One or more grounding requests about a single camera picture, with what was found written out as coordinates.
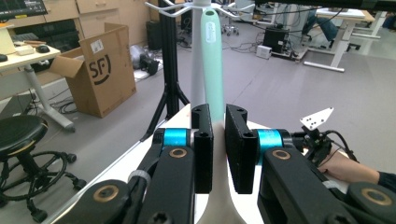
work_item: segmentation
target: black equipment box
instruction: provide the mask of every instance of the black equipment box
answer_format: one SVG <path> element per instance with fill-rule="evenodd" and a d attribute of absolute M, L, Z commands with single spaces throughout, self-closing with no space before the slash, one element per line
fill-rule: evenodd
<path fill-rule="evenodd" d="M 272 48 L 272 52 L 282 54 L 284 48 L 286 47 L 286 43 L 288 43 L 288 36 L 288 30 L 266 28 L 262 45 Z"/>

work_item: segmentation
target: desk leg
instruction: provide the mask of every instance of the desk leg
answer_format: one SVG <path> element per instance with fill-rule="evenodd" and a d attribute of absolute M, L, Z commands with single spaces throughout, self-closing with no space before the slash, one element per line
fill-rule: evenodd
<path fill-rule="evenodd" d="M 24 70 L 32 87 L 35 89 L 38 99 L 40 99 L 43 111 L 52 119 L 61 124 L 67 131 L 74 132 L 76 130 L 74 123 L 50 106 L 50 103 L 48 102 L 43 89 L 41 89 L 41 85 L 38 82 L 37 76 L 35 75 L 35 70 L 32 68 L 32 66 L 27 64 L 24 66 Z"/>
<path fill-rule="evenodd" d="M 382 26 L 382 24 L 385 21 L 385 18 L 387 17 L 387 12 L 386 11 L 382 11 L 382 12 L 377 12 L 377 14 L 375 15 L 375 24 L 374 24 L 374 28 L 373 31 L 370 35 L 363 35 L 363 34 L 356 34 L 353 33 L 353 35 L 355 36 L 362 36 L 362 37 L 370 37 L 370 38 L 376 38 L 376 39 L 380 39 L 381 36 L 376 35 L 378 33 L 379 28 Z"/>
<path fill-rule="evenodd" d="M 318 68 L 324 68 L 336 72 L 345 72 L 344 68 L 339 68 L 338 64 L 341 61 L 341 58 L 343 57 L 344 52 L 347 51 L 347 46 L 349 44 L 349 39 L 350 36 L 352 35 L 353 29 L 355 28 L 355 21 L 344 21 L 344 24 L 346 24 L 345 31 L 343 33 L 343 37 L 341 38 L 340 42 L 337 45 L 337 49 L 335 50 L 334 57 L 332 58 L 332 64 L 325 65 L 325 64 L 320 64 L 320 63 L 311 63 L 311 62 L 304 62 L 305 65 L 308 66 L 314 66 Z"/>

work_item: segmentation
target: cardboard box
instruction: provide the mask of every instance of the cardboard box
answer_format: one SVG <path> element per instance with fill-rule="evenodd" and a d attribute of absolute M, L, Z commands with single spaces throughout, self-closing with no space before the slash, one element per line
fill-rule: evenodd
<path fill-rule="evenodd" d="M 77 110 L 105 117 L 136 92 L 128 27 L 105 23 L 101 35 L 57 56 L 52 73 L 65 77 Z"/>

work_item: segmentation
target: sticker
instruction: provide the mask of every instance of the sticker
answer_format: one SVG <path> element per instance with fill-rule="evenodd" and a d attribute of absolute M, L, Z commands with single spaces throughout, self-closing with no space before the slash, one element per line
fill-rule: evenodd
<path fill-rule="evenodd" d="M 215 43 L 216 42 L 216 24 L 213 21 L 209 21 L 205 25 L 206 28 L 206 42 Z"/>
<path fill-rule="evenodd" d="M 103 47 L 103 43 L 102 40 L 98 39 L 94 42 L 91 43 L 91 49 L 93 53 L 97 53 L 99 51 L 101 51 L 102 49 L 104 49 L 105 47 Z"/>

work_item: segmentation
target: black stool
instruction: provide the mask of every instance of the black stool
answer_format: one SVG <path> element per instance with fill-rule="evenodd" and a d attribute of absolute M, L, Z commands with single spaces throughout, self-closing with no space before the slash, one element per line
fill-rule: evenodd
<path fill-rule="evenodd" d="M 37 116 L 17 116 L 0 120 L 0 162 L 3 163 L 0 177 L 0 200 L 2 201 L 0 203 L 4 206 L 9 201 L 26 200 L 27 208 L 36 222 L 42 222 L 47 217 L 47 213 L 37 209 L 33 203 L 32 198 L 37 194 L 47 191 L 63 175 L 73 181 L 74 189 L 82 189 L 87 184 L 85 180 L 78 179 L 65 171 L 67 163 L 76 161 L 76 155 L 56 151 L 30 154 L 35 148 L 35 144 L 44 137 L 47 129 L 48 123 Z M 52 157 L 40 167 L 35 162 L 35 158 L 43 155 Z M 13 157 L 16 157 L 18 161 L 8 166 L 8 159 Z M 49 171 L 48 168 L 59 159 L 62 161 L 61 170 Z M 8 183 L 10 173 L 20 165 L 25 172 L 24 177 Z M 15 196 L 7 193 L 8 190 L 20 187 L 24 183 L 29 185 L 26 194 Z"/>

